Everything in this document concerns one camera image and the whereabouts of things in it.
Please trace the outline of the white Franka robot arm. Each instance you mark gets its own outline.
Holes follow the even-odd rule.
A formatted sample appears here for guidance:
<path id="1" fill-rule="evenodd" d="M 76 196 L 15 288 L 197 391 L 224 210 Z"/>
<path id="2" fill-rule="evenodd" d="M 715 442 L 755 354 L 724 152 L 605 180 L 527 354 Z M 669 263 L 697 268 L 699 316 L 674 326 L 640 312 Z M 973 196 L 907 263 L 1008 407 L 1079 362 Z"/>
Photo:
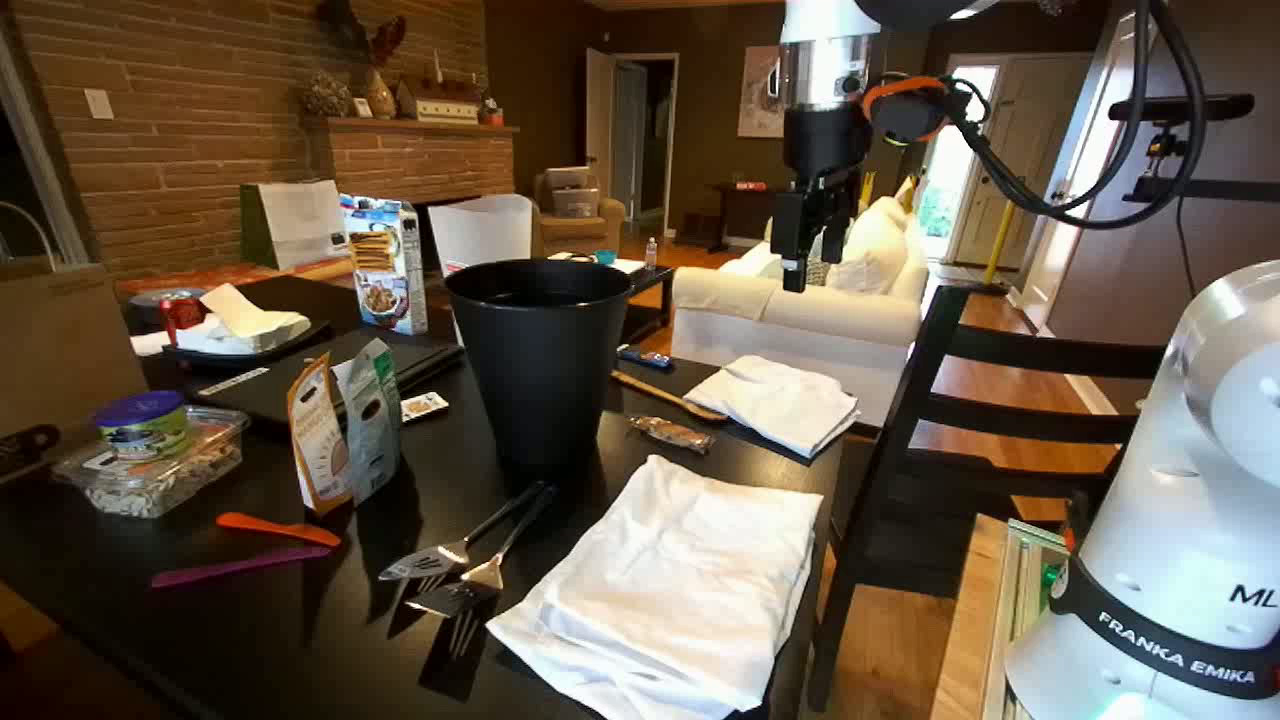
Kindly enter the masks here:
<path id="1" fill-rule="evenodd" d="M 1069 472 L 1014 472 L 911 444 L 920 420 L 1107 444 L 1085 546 L 1056 566 L 1043 616 L 1003 680 L 1031 720 L 1280 720 L 1280 263 L 1213 281 L 1164 348 L 1008 336 L 930 297 L 837 548 L 813 675 L 826 680 L 853 594 L 880 569 L 873 526 L 920 488 L 944 514 L 1060 497 Z M 1036 374 L 1141 378 L 1132 417 L 1051 417 L 938 396 L 948 356 Z"/>

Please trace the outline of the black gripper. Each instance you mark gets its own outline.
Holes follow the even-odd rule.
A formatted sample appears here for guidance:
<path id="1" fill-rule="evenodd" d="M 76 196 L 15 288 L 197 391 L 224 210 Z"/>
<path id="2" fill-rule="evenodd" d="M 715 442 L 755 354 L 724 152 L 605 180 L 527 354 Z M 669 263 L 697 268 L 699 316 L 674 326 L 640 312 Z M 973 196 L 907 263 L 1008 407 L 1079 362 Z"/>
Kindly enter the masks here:
<path id="1" fill-rule="evenodd" d="M 784 294 L 802 294 L 808 253 L 839 263 L 861 163 L 873 123 L 861 107 L 869 80 L 869 40 L 795 40 L 780 55 L 784 87 L 784 163 L 787 190 L 774 196 L 773 249 L 780 253 Z"/>

